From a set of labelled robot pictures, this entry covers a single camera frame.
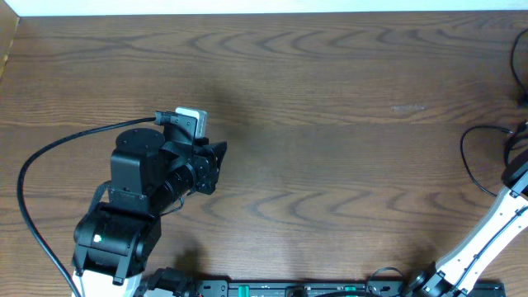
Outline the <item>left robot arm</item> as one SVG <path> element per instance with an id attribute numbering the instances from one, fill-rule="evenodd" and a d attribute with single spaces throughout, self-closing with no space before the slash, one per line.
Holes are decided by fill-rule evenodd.
<path id="1" fill-rule="evenodd" d="M 153 248 L 161 218 L 185 195 L 210 195 L 219 180 L 225 142 L 183 142 L 138 128 L 121 133 L 111 155 L 111 180 L 95 193 L 74 230 L 74 283 L 83 296 L 132 296 Z"/>

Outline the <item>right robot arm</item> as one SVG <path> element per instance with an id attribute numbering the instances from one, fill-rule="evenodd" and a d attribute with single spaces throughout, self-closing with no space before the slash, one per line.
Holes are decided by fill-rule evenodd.
<path id="1" fill-rule="evenodd" d="M 467 296 L 486 267 L 527 228 L 527 152 L 502 173 L 504 187 L 487 214 L 452 251 L 411 278 L 404 296 Z"/>

